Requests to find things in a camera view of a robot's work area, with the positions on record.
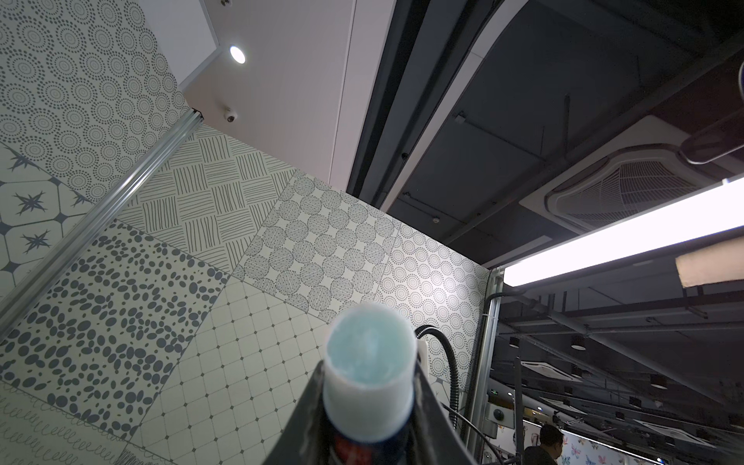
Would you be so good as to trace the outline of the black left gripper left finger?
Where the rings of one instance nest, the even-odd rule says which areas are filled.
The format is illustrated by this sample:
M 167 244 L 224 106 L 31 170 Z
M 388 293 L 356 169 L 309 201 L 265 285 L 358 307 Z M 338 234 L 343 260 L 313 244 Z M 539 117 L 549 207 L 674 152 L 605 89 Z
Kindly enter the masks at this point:
M 264 463 L 327 464 L 327 417 L 323 403 L 324 362 L 321 360 Z

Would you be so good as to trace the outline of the ceiling strip light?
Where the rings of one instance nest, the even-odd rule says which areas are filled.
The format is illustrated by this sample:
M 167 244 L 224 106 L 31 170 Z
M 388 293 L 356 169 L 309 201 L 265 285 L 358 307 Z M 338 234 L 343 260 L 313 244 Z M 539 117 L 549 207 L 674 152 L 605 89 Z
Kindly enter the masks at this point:
M 743 178 L 584 234 L 504 268 L 517 288 L 743 226 Z

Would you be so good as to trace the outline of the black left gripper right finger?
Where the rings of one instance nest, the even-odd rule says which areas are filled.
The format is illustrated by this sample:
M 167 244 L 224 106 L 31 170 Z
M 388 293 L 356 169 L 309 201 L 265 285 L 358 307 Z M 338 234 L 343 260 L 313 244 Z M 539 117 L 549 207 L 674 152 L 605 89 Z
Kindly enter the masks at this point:
M 410 464 L 475 464 L 445 409 L 436 398 L 420 364 L 415 365 L 415 400 L 409 439 Z

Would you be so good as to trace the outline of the ceiling air conditioner vent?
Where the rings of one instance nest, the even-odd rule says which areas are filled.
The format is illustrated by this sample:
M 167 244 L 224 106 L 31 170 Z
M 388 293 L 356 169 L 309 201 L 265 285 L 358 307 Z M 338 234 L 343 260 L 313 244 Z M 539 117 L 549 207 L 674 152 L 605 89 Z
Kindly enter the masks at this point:
M 585 234 L 743 172 L 743 157 L 693 165 L 677 153 L 689 135 L 647 116 L 520 201 Z

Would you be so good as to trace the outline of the white blue glue stick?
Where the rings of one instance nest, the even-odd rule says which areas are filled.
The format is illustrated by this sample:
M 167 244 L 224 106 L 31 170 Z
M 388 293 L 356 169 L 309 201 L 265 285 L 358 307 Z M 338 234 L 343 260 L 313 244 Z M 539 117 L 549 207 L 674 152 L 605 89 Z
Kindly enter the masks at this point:
M 411 325 L 366 302 L 331 324 L 325 345 L 323 406 L 331 464 L 398 464 L 410 439 L 418 361 Z

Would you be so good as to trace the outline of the person in black clothes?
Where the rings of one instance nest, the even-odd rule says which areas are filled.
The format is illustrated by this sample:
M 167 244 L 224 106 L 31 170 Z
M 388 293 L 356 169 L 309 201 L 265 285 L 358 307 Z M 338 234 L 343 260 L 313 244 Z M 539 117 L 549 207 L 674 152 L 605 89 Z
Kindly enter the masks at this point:
M 540 444 L 524 450 L 522 465 L 556 465 L 562 455 L 564 435 L 556 427 L 545 424 L 540 431 Z

